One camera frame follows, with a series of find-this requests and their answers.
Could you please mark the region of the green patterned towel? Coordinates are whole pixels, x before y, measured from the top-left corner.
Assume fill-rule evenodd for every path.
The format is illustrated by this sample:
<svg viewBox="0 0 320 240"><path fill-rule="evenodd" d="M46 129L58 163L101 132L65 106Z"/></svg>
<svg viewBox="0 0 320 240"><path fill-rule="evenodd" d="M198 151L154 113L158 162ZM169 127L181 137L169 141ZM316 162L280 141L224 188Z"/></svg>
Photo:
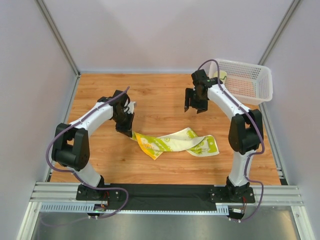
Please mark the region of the green patterned towel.
<svg viewBox="0 0 320 240"><path fill-rule="evenodd" d="M214 74L213 74L213 77L214 78L217 78L219 77L219 80L224 84L227 80L227 73L223 70L220 70L220 71L216 71Z"/></svg>

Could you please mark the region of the yellow green towel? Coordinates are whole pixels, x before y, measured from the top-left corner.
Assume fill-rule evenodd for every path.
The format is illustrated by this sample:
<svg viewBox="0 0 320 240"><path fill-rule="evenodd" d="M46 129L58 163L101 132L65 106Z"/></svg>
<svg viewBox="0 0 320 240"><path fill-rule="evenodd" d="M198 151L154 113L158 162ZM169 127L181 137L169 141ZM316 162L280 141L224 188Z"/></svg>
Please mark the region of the yellow green towel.
<svg viewBox="0 0 320 240"><path fill-rule="evenodd" d="M133 132L131 139L136 141L140 149L153 160L163 153L186 151L199 158L216 156L220 153L212 135L198 136L189 127L159 137Z"/></svg>

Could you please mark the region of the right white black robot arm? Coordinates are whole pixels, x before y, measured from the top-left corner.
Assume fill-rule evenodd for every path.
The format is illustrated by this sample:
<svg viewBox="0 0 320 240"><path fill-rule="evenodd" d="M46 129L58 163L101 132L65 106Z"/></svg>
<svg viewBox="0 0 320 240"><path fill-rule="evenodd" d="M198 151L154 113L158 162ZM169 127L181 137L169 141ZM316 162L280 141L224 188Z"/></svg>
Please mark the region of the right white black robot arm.
<svg viewBox="0 0 320 240"><path fill-rule="evenodd" d="M258 148L264 147L262 114L244 106L217 77L209 78L204 69L191 74L193 88L185 90L184 109L197 113L207 111L215 103L230 120L228 142L233 154L232 168L226 179L224 195L232 201L250 195L249 171Z"/></svg>

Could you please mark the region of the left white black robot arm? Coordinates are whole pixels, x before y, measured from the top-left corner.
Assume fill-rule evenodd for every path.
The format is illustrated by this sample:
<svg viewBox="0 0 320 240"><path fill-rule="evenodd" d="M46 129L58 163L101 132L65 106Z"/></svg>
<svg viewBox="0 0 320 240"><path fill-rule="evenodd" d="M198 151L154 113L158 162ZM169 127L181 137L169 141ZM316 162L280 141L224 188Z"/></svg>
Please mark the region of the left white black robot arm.
<svg viewBox="0 0 320 240"><path fill-rule="evenodd" d="M115 130L129 138L133 136L135 103L127 90L116 90L111 97L101 97L96 104L79 119L56 127L55 137L47 151L51 159L66 170L50 167L63 173L72 173L81 184L96 191L105 187L103 177L90 164L90 136L106 121L115 122Z"/></svg>

